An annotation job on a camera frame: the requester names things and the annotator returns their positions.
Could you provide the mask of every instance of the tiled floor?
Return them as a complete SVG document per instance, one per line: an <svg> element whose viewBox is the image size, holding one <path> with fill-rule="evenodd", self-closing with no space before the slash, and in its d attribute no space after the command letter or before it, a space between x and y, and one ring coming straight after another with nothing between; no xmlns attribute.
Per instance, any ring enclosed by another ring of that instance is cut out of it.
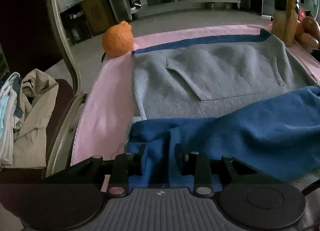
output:
<svg viewBox="0 0 320 231"><path fill-rule="evenodd" d="M164 13L133 21L132 32L135 37L152 33L174 31L188 28L259 24L267 25L270 21L256 15L241 11L213 11L213 10L190 10ZM102 35L96 36L81 42L71 48L74 59L82 75L83 91L89 93L91 86L101 68L101 56L103 49L101 46ZM63 60L47 70L47 73L54 78L66 79L72 85L71 76ZM75 118L73 128L76 129L81 112ZM72 141L74 132L70 132L67 138ZM63 162L68 155L68 150L63 152L61 169ZM0 204L0 231L18 231L22 225L18 218L7 212Z"/></svg>

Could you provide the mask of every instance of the sweater pocket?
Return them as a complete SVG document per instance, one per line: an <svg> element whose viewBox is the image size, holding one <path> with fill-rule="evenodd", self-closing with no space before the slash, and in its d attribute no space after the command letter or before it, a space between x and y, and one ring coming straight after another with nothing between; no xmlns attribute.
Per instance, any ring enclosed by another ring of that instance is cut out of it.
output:
<svg viewBox="0 0 320 231"><path fill-rule="evenodd" d="M264 56L250 45L193 47L166 59L201 101L251 95L285 86L276 56Z"/></svg>

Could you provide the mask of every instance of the wooden cabinet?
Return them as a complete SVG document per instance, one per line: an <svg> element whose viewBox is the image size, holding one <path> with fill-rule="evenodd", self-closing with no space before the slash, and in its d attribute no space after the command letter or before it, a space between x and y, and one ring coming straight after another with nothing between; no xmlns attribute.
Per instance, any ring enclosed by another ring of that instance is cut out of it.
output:
<svg viewBox="0 0 320 231"><path fill-rule="evenodd" d="M108 0L84 0L80 6L93 35L99 35L116 24Z"/></svg>
<svg viewBox="0 0 320 231"><path fill-rule="evenodd" d="M92 37L92 32L79 4L62 12L60 17L73 45Z"/></svg>

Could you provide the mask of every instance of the orange fruit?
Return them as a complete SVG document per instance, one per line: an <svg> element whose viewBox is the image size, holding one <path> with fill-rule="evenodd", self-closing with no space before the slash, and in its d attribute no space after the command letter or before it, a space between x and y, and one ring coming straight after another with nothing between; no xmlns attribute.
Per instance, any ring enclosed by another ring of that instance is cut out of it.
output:
<svg viewBox="0 0 320 231"><path fill-rule="evenodd" d="M119 57L133 50L134 37L131 28L126 21L121 21L103 34L102 46L109 57Z"/></svg>
<svg viewBox="0 0 320 231"><path fill-rule="evenodd" d="M303 24L301 22L297 22L297 28L296 28L296 36L300 37L301 34L305 33L304 28L303 28Z"/></svg>

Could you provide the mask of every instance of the metal shelf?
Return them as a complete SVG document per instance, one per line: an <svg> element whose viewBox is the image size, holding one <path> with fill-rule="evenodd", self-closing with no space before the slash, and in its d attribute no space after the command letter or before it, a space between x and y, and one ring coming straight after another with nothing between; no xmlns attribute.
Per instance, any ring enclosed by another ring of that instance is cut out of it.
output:
<svg viewBox="0 0 320 231"><path fill-rule="evenodd" d="M156 5L152 5L152 6L143 6L142 8L135 10L136 12L138 12L139 10L146 10L146 9L154 9L157 8L159 6L170 6L170 5L175 5L177 3L183 3L183 2L225 2L225 3L240 3L239 0L185 0L185 1L179 1L179 2L166 2L166 3L161 3L161 4L156 4Z"/></svg>

